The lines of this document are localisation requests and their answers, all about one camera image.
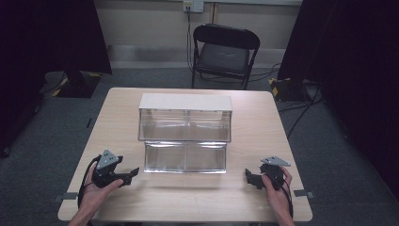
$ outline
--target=plastic drawer organizer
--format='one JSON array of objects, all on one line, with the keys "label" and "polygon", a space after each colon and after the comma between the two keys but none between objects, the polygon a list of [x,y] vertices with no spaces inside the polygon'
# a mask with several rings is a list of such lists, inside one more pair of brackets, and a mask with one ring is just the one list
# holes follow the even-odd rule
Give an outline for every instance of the plastic drawer organizer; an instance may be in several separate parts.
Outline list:
[{"label": "plastic drawer organizer", "polygon": [[144,93],[138,129],[144,171],[226,172],[231,113],[230,96]]}]

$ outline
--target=hand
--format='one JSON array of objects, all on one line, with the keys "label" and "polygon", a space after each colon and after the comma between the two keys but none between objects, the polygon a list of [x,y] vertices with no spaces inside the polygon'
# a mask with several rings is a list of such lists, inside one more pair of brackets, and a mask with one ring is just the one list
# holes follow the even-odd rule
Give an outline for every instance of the hand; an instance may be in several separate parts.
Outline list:
[{"label": "hand", "polygon": [[70,226],[87,225],[88,221],[94,217],[97,210],[100,208],[106,197],[115,189],[123,184],[123,180],[118,179],[106,187],[99,188],[91,182],[93,171],[97,163],[94,164],[89,172],[85,182],[85,190],[82,202],[80,203],[79,210],[72,218]]},{"label": "hand", "polygon": [[[289,192],[289,185],[293,180],[290,172],[285,167],[281,167],[282,172],[285,176],[285,182],[282,186],[287,192]],[[294,225],[294,221],[290,215],[290,208],[287,197],[285,196],[282,189],[275,190],[273,188],[272,182],[266,175],[262,175],[262,180],[266,186],[267,198],[273,209],[273,214],[279,222],[279,225]]]}]

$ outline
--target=table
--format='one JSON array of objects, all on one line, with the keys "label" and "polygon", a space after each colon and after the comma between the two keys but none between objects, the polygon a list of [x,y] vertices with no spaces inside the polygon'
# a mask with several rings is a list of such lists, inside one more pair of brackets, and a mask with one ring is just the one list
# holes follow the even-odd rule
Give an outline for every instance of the table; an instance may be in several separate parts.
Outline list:
[{"label": "table", "polygon": [[[227,147],[226,173],[144,172],[144,143],[138,141],[138,106],[142,93],[191,93],[230,95],[231,143]],[[137,222],[265,222],[276,221],[265,189],[247,184],[245,168],[259,173],[261,158],[276,155],[291,163],[294,220],[312,218],[307,197],[295,197],[303,189],[271,93],[246,90],[135,89],[109,90],[88,144],[73,175],[68,192],[77,192],[92,158],[109,149],[123,155],[116,173],[140,167],[130,186],[114,191],[94,216],[101,221]],[[76,200],[65,200],[58,217],[71,220]]]}]

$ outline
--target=gray carpet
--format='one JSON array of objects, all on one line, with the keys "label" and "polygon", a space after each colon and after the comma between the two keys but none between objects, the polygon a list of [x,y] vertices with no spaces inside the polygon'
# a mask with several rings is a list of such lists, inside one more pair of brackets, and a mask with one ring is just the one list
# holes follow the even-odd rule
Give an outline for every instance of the gray carpet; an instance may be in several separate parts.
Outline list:
[{"label": "gray carpet", "polygon": [[[43,90],[54,86],[61,75],[47,74]],[[190,76],[188,69],[118,69],[102,78],[91,99],[55,98],[47,92],[40,112],[11,145],[10,157],[0,159],[0,225],[66,225],[57,219],[60,203],[53,198],[66,192],[109,89],[189,89]],[[196,89],[240,89],[240,84],[198,79]],[[270,87],[262,79],[250,82],[248,89]],[[310,94],[315,89],[309,87]],[[301,105],[277,103],[280,110]],[[287,133],[304,109],[281,112]],[[345,138],[339,119],[325,102],[303,115],[289,142],[304,187],[316,196],[310,200],[313,220],[298,225],[398,225],[397,200]]]}]

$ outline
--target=black partition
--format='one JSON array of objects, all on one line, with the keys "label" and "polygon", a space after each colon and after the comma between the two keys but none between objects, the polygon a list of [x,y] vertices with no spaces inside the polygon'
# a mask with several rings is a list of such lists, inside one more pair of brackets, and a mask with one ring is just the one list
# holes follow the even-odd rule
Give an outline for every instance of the black partition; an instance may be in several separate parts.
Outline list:
[{"label": "black partition", "polygon": [[304,0],[279,74],[322,84],[350,139],[396,198],[398,11],[397,1]]},{"label": "black partition", "polygon": [[45,74],[111,73],[92,0],[0,3],[0,155],[35,113]]}]

